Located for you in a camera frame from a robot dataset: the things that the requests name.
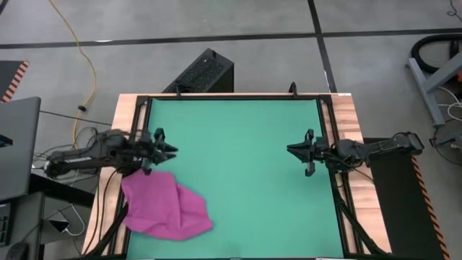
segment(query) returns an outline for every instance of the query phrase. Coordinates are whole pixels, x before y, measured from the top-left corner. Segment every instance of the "white cable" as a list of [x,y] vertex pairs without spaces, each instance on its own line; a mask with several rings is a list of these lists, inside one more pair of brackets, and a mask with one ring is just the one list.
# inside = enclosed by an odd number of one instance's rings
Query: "white cable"
[[[79,171],[77,171],[77,172],[75,173],[74,180],[73,180],[72,183],[71,183],[71,187],[74,186],[75,180],[77,179],[77,176],[78,176],[78,175],[79,175]],[[69,229],[67,229],[67,227],[66,227],[66,229],[65,229],[64,231],[66,231],[66,232],[67,232],[69,235],[71,235],[71,236],[79,236],[79,235],[83,234],[84,231],[85,231],[85,222],[84,222],[84,220],[82,219],[82,217],[80,217],[80,214],[78,213],[77,209],[75,209],[75,207],[74,207],[73,204],[71,204],[71,207],[72,207],[72,209],[74,210],[74,212],[75,212],[75,214],[77,215],[77,217],[79,217],[80,222],[82,223],[82,231],[80,231],[80,232],[77,233],[77,234],[74,234],[74,233],[71,233],[71,231],[69,231]]]
[[459,102],[459,99],[456,97],[456,95],[454,95],[454,93],[452,93],[450,90],[448,90],[447,88],[445,87],[438,87],[440,90],[444,90],[446,91],[447,93],[449,93],[449,95],[451,95],[453,97],[453,99],[456,101],[455,103],[453,104],[438,104],[439,106],[447,106],[448,109],[447,109],[447,112],[448,112],[448,116],[450,116],[452,119],[454,120],[457,120],[457,121],[462,121],[462,118],[458,118],[458,117],[455,117],[451,112],[450,112],[450,109],[454,106],[454,105],[458,105],[459,108],[462,108],[462,103]]

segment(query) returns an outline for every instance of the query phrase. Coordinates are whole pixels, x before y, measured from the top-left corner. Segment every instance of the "pink cloth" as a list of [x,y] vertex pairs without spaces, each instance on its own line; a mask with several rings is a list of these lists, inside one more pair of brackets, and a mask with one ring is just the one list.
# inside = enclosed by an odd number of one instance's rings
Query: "pink cloth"
[[145,175],[143,170],[122,179],[130,230],[155,238],[181,241],[213,227],[204,199],[177,184],[172,173]]

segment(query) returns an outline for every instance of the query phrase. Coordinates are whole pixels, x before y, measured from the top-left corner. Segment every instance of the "green tabletop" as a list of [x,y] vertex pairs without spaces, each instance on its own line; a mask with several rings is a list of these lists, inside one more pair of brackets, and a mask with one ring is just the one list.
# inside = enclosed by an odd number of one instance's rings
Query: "green tabletop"
[[128,259],[342,257],[326,166],[286,151],[309,128],[316,100],[154,100],[149,130],[178,156],[157,167],[206,200],[214,228],[185,241],[132,232]]

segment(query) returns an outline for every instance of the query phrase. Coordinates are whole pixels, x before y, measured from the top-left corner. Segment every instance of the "concrete floor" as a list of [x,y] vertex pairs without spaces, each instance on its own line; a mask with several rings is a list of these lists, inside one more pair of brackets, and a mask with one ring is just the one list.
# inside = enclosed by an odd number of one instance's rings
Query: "concrete floor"
[[[314,33],[305,0],[56,0],[80,40],[125,40],[260,33]],[[323,32],[460,28],[449,17],[448,1],[315,0]],[[10,0],[0,15],[0,45],[73,41],[46,0]],[[419,157],[450,255],[462,259],[461,168],[428,145],[433,129],[408,69],[413,44],[426,35],[324,38],[339,92],[353,94],[364,137],[389,137],[397,131],[418,133],[427,148]],[[85,118],[110,123],[118,94],[160,92],[205,48],[235,62],[236,92],[286,92],[295,81],[301,92],[328,92],[316,38],[230,40],[85,47],[98,73],[98,91]],[[425,48],[434,65],[446,60],[448,46]],[[28,60],[30,68],[14,96],[37,95],[45,111],[74,116],[92,87],[91,71],[76,48],[0,49],[1,60]],[[450,99],[443,93],[442,103]],[[73,121],[40,114],[36,151],[71,142]],[[108,127],[93,123],[81,126]],[[451,128],[459,128],[458,122]],[[442,149],[461,161],[453,150]],[[77,186],[92,190],[95,180]],[[47,201],[46,212],[60,208]],[[90,211],[79,209],[87,221]],[[71,231],[80,224],[71,210]],[[77,240],[80,248],[83,237]],[[45,247],[45,259],[76,256],[71,239]]]

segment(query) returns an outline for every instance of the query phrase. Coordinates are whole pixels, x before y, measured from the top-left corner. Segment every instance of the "black desk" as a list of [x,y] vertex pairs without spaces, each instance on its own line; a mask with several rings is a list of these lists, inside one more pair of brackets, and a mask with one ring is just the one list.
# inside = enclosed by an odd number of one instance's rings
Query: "black desk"
[[13,140],[12,146],[0,148],[0,202],[41,191],[49,197],[91,207],[94,195],[90,192],[30,173],[39,111],[38,97],[0,104],[0,134]]
[[0,247],[0,259],[4,259],[9,248],[20,242],[26,235],[24,242],[29,244],[27,259],[37,260],[40,251],[40,222],[43,216],[45,196],[40,193],[22,196],[11,200],[13,206],[13,228],[9,246]]

